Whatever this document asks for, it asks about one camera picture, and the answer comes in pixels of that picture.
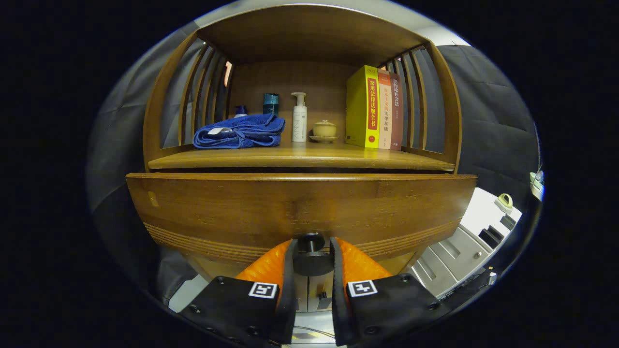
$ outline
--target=red book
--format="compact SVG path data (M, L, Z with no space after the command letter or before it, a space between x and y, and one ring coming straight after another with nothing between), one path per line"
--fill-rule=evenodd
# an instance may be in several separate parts
M404 135L404 100L400 88L400 75L391 73L391 150L402 150Z

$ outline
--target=blue towel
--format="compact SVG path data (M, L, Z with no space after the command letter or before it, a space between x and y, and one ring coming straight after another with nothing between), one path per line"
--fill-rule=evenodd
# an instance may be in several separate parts
M230 118L198 129L194 146L198 149L244 149L254 146L278 146L286 121L272 113ZM213 128L230 128L209 134Z

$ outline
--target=book title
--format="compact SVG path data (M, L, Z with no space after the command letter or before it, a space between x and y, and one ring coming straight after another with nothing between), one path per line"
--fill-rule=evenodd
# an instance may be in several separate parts
M376 80L368 78L368 109L370 110L368 128L373 130L378 129L378 113L376 112L376 97L378 95L376 89Z
M400 106L400 93L399 93L396 79L393 80L393 95L394 95L393 104L394 106L399 107Z
M384 111L385 112L384 112L384 125L383 125L384 128L383 129L385 131L389 131L389 100L391 99L391 96L389 94L389 88L390 88L389 86L383 88L384 96L385 96L385 98L384 98L384 100L385 100L384 101L384 106L385 106L384 107Z

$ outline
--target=orange foam pad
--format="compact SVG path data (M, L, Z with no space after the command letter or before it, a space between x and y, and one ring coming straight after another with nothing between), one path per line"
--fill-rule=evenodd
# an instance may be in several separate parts
M391 277L380 264L347 241L335 238L342 250L344 286L348 282L367 281Z
M279 296L277 303L282 296L282 286L284 285L284 257L291 240L274 246L266 254L262 255L254 263L247 266L243 272L236 276L237 279L250 282L262 282L277 284L279 286Z

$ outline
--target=blue bottle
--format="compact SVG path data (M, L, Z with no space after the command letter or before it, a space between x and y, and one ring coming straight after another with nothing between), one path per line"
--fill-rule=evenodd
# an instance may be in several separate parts
M265 93L264 103L262 104L262 113L273 113L277 116L279 113L279 94Z

